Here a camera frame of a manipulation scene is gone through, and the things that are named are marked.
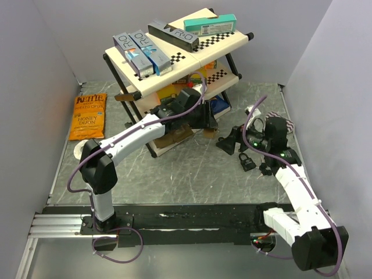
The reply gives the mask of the large brass padlock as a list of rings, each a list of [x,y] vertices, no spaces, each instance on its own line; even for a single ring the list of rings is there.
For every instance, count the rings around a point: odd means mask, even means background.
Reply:
[[[211,129],[211,128],[201,129],[200,131],[197,131],[194,134],[193,140],[197,145],[207,146],[212,139],[216,138],[218,133],[219,133],[218,128],[216,128],[216,129]]]

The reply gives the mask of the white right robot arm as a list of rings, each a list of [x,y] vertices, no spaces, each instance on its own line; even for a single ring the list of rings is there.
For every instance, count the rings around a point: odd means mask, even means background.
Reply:
[[[234,126],[216,146],[232,155],[236,144],[239,151],[248,148],[264,156],[264,166],[281,184],[291,202],[294,217],[277,203],[258,205],[253,219],[259,231],[274,230],[291,247],[292,258],[300,270],[341,264],[348,242],[345,227],[337,226],[321,207],[305,175],[298,154],[288,146],[287,121],[282,117],[267,117],[262,131],[254,125]]]

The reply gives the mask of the black round padlock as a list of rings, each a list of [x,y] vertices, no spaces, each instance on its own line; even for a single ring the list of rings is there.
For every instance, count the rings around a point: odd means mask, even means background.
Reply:
[[[238,157],[244,172],[251,171],[256,168],[256,163],[247,154],[241,152]]]

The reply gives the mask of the black-headed key bunch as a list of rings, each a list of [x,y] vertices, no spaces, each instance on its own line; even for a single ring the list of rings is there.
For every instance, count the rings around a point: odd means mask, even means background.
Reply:
[[[266,162],[262,162],[260,164],[259,170],[260,170],[260,174],[259,174],[258,178],[261,178],[263,176],[272,176],[273,175],[273,171],[271,170],[271,168],[268,167]]]

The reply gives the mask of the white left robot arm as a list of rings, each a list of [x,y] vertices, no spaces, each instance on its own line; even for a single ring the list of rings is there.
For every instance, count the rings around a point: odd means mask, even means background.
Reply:
[[[175,132],[183,126],[191,129],[216,128],[211,104],[204,99],[202,84],[184,88],[165,103],[121,133],[83,147],[80,173],[91,192],[94,227],[107,234],[117,225],[112,203],[112,189],[117,184],[116,167],[128,155],[147,143]]]

